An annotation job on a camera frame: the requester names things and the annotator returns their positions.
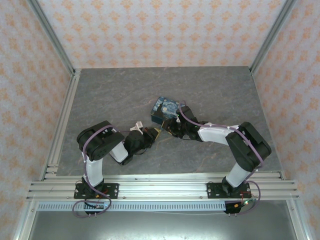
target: enclosure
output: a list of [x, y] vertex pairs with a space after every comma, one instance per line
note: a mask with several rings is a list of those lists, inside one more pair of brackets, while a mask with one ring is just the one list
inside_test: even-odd
[[[1, 238], [319, 238], [319, 3], [5, 0], [0, 8]], [[105, 214], [72, 215], [84, 174], [78, 134], [106, 120], [125, 137], [138, 121], [160, 129], [150, 115], [159, 97], [186, 101], [199, 121], [256, 128], [272, 153], [249, 178], [261, 197], [254, 210], [228, 217], [230, 199], [209, 197], [207, 184], [235, 164], [228, 146], [162, 129], [127, 165], [103, 158], [104, 182], [119, 184]]]

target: wire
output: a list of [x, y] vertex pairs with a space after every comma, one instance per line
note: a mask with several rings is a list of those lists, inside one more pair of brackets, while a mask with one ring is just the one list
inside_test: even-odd
[[244, 202], [244, 193], [242, 191], [240, 193], [241, 193], [241, 205], [242, 205], [242, 203]]
[[253, 205], [252, 208], [250, 208], [249, 210], [244, 211], [244, 212], [239, 212], [237, 214], [232, 214], [233, 216], [248, 214], [259, 205], [259, 202], [260, 202], [260, 199], [261, 199], [261, 190], [260, 190], [259, 185], [255, 181], [251, 181], [251, 180], [247, 180], [246, 183], [252, 183], [252, 184], [256, 185], [256, 188], [258, 189], [258, 193], [259, 193], [258, 199], [257, 199], [257, 201], [255, 202], [255, 205]]
[[90, 207], [90, 208], [93, 208], [93, 209], [96, 209], [97, 207], [97, 205], [91, 205], [91, 204], [89, 204], [89, 203], [87, 203], [87, 202], [85, 202], [84, 203], [85, 205], [87, 205], [88, 207]]
[[135, 153], [134, 155], [142, 155], [144, 154], [146, 151], [147, 151], [148, 148], [146, 148], [143, 152], [140, 152], [140, 153]]
[[75, 186], [77, 186], [77, 183], [79, 183], [79, 182], [82, 183], [81, 180], [78, 180], [78, 181], [75, 182]]
[[103, 192], [103, 194], [107, 194], [107, 192], [108, 192], [108, 189], [105, 190], [105, 191]]
[[[114, 128], [114, 129], [116, 129], [113, 125], [107, 125], [107, 126], [102, 127], [101, 129], [99, 129], [98, 131], [96, 131], [94, 134], [92, 134], [92, 135], [88, 138], [88, 140], [85, 142], [85, 144], [84, 144], [84, 146], [83, 146], [83, 148], [82, 148], [83, 161], [84, 161], [83, 170], [84, 170], [84, 178], [85, 178], [85, 180], [86, 180], [86, 183], [87, 183], [87, 184], [89, 185], [89, 187], [90, 187], [93, 191], [95, 191], [97, 194], [99, 194], [99, 195], [101, 195], [101, 196], [103, 196], [103, 197], [105, 197], [106, 199], [109, 200], [109, 204], [108, 204], [108, 206], [107, 206], [104, 210], [102, 210], [102, 211], [100, 211], [100, 212], [98, 212], [98, 213], [96, 213], [96, 212], [94, 213], [94, 216], [95, 216], [95, 217], [98, 216], [98, 215], [104, 214], [104, 213], [111, 207], [112, 200], [111, 200], [111, 198], [110, 198], [108, 195], [106, 195], [106, 194], [104, 194], [103, 192], [95, 189], [95, 188], [91, 185], [91, 183], [90, 183], [90, 181], [89, 181], [88, 173], [87, 173], [87, 152], [86, 152], [86, 148], [87, 148], [89, 142], [90, 142], [95, 136], [97, 136], [99, 133], [103, 132], [104, 130], [106, 130], [106, 129], [108, 129], [108, 128]], [[76, 211], [75, 211], [75, 207], [76, 207], [76, 205], [79, 204], [79, 203], [97, 204], [98, 201], [80, 200], [80, 201], [77, 201], [77, 202], [74, 203], [74, 205], [72, 206], [72, 214], [73, 214], [75, 217], [77, 217], [77, 218], [85, 219], [85, 218], [90, 218], [90, 217], [91, 217], [91, 214], [89, 214], [89, 215], [79, 215], [79, 214], [77, 214]]]
[[255, 198], [257, 198], [256, 195], [253, 195], [250, 191], [242, 191], [242, 194], [251, 194], [251, 196], [254, 196]]

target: orange floral wallpaper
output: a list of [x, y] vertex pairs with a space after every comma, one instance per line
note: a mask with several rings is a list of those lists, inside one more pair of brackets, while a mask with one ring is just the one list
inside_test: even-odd
[[75, 68], [250, 66], [285, 0], [39, 0]]
[[298, 180], [308, 221], [320, 236], [320, 4], [298, 0], [256, 86], [285, 174]]
[[70, 76], [26, 0], [1, 0], [0, 39], [0, 239], [11, 240]]

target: marble-patterned floor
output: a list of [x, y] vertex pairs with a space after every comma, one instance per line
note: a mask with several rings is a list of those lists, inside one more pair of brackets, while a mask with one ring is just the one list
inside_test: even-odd
[[[160, 127], [150, 117], [159, 96], [186, 100], [199, 121], [252, 123], [272, 148], [262, 171], [281, 170], [248, 67], [104, 68], [81, 71], [57, 175], [83, 174], [76, 138], [92, 125], [108, 120], [120, 131], [128, 131], [137, 121], [144, 127]], [[163, 131], [152, 148], [125, 166], [106, 156], [103, 174], [228, 172], [234, 163], [226, 145], [182, 140]]]

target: metal frame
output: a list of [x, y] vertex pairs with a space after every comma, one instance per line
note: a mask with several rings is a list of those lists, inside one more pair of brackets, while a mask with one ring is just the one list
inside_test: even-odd
[[[36, 212], [41, 211], [38, 209], [39, 205], [48, 203], [48, 201], [52, 204], [56, 203], [57, 206], [70, 205], [75, 202], [73, 199], [75, 182], [80, 180], [81, 176], [56, 176], [57, 169], [57, 167], [49, 166], [43, 181], [31, 183], [15, 240], [29, 238]], [[206, 183], [220, 182], [225, 175], [226, 173], [108, 175], [104, 180], [120, 183], [119, 198], [113, 200], [119, 206], [152, 205], [159, 202], [166, 204], [181, 202], [196, 206], [197, 204], [208, 204], [211, 201], [207, 197]], [[259, 184], [262, 201], [286, 201], [298, 240], [313, 239], [306, 224], [303, 204], [295, 181], [285, 180], [279, 171], [257, 172], [250, 179]], [[250, 187], [251, 192], [257, 195], [257, 188], [254, 185]], [[227, 200], [230, 199], [221, 198], [212, 202]]]
[[34, 14], [38, 17], [45, 33], [47, 34], [48, 38], [52, 42], [57, 54], [61, 58], [65, 68], [70, 74], [73, 74], [75, 72], [75, 69], [66, 54], [62, 44], [60, 43], [54, 29], [52, 28], [51, 24], [48, 21], [48, 18], [46, 17], [44, 11], [41, 8], [41, 5], [39, 4], [38, 0], [27, 0], [30, 7], [34, 11]]
[[266, 39], [264, 40], [257, 56], [255, 57], [251, 67], [250, 72], [254, 74], [258, 69], [260, 63], [266, 56], [270, 46], [272, 45], [273, 41], [275, 40], [278, 32], [280, 31], [281, 27], [283, 26], [284, 22], [286, 21], [287, 17], [291, 13], [291, 9], [295, 5], [297, 0], [286, 0], [284, 3], [277, 19], [275, 20], [274, 24], [272, 25]]
[[[76, 201], [41, 201], [38, 212], [70, 212]], [[108, 206], [107, 202], [100, 202], [102, 211]], [[75, 205], [77, 211], [95, 212], [96, 208], [85, 205], [83, 202]], [[193, 212], [193, 211], [225, 211], [224, 201], [113, 201], [108, 212]]]
[[41, 176], [39, 179], [40, 181], [43, 181], [43, 179], [45, 178], [48, 166], [57, 166], [59, 164], [65, 131], [67, 128], [71, 107], [75, 98], [80, 73], [81, 69], [76, 69], [75, 73], [71, 76], [69, 87], [65, 94], [63, 105], [60, 111], [60, 117], [55, 128], [51, 148], [46, 158], [46, 164], [42, 168]]

